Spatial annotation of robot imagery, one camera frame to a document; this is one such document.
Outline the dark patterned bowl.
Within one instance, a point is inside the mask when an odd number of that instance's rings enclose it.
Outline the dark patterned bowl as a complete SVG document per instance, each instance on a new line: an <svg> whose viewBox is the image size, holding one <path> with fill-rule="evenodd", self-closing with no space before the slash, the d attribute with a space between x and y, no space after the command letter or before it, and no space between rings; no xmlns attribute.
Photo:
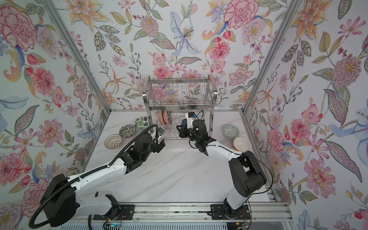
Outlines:
<svg viewBox="0 0 368 230"><path fill-rule="evenodd" d="M166 125L172 124L172 113L169 110L165 110L162 112L163 114L163 121Z"/></svg>

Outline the pale green patterned bowl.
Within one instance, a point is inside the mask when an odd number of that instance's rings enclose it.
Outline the pale green patterned bowl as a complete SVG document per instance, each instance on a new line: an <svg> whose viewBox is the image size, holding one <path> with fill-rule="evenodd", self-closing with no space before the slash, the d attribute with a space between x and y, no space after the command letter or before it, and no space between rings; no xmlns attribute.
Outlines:
<svg viewBox="0 0 368 230"><path fill-rule="evenodd" d="M226 124L222 128L222 133L224 137L228 139L234 139L239 136L240 131L235 125Z"/></svg>

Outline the plain white bowl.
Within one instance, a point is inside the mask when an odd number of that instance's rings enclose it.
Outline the plain white bowl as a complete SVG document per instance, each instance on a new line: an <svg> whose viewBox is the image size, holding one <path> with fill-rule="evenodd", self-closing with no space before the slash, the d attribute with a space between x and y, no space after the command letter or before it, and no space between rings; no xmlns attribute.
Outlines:
<svg viewBox="0 0 368 230"><path fill-rule="evenodd" d="M245 137L236 137L233 140L234 149L240 152L247 152L252 149L250 141Z"/></svg>

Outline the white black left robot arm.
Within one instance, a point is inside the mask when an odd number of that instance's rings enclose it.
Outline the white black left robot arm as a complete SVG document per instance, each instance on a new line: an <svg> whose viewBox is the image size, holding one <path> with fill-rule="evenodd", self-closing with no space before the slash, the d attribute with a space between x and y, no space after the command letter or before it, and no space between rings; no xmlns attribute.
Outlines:
<svg viewBox="0 0 368 230"><path fill-rule="evenodd" d="M38 228L49 224L58 227L77 216L117 216L121 208L113 195L88 196L88 193L134 171L142 166L151 153L160 152L165 146L163 133L162 128L154 134L142 132L133 144L123 148L112 161L78 175L55 176L42 196L40 207L33 214L29 226Z"/></svg>

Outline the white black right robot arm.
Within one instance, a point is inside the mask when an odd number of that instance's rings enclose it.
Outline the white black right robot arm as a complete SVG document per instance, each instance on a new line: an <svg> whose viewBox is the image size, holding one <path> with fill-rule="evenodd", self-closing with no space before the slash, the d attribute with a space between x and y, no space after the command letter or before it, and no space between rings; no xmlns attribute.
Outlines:
<svg viewBox="0 0 368 230"><path fill-rule="evenodd" d="M260 161L251 151L240 152L232 150L208 132L204 120L188 118L187 125L177 125L180 138L188 138L195 143L195 148L209 157L225 160L229 164L234 189L224 199L220 211L232 218L240 212L251 195L261 189L267 178L260 166Z"/></svg>

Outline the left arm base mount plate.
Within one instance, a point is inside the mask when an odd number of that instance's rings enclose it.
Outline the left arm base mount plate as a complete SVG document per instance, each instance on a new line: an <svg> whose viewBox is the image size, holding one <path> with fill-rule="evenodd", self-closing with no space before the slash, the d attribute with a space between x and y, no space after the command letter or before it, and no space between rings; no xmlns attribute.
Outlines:
<svg viewBox="0 0 368 230"><path fill-rule="evenodd" d="M132 220L135 205L113 206L105 215L94 215L93 220Z"/></svg>

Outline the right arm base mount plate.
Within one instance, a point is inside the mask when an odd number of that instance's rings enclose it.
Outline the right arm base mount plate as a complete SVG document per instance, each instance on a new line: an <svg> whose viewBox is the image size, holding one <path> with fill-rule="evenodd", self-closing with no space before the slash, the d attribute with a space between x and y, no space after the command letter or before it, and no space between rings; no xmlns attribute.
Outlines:
<svg viewBox="0 0 368 230"><path fill-rule="evenodd" d="M251 212L247 205L242 205L238 209L231 209L224 204L210 205L210 215L213 220L250 220Z"/></svg>

